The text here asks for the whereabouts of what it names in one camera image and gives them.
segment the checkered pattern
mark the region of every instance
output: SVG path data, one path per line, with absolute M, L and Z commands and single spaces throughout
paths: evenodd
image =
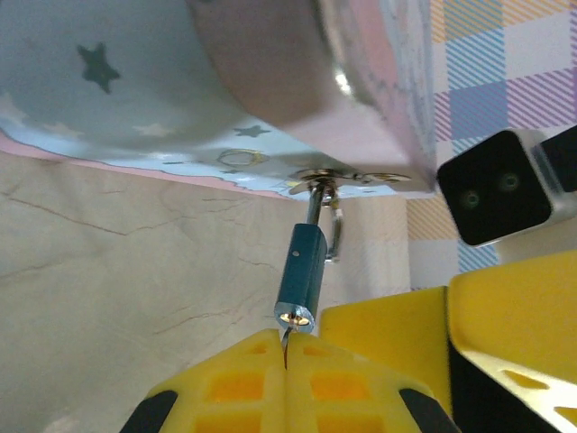
M 577 0 L 432 0 L 431 19 L 436 139 L 453 148 L 445 158 L 507 127 L 552 134 L 577 123 Z M 425 261 L 437 273 L 497 263 L 491 246 L 447 239 L 449 216 L 438 201 L 408 213 L 415 286 L 428 285 L 418 271 L 430 272 Z

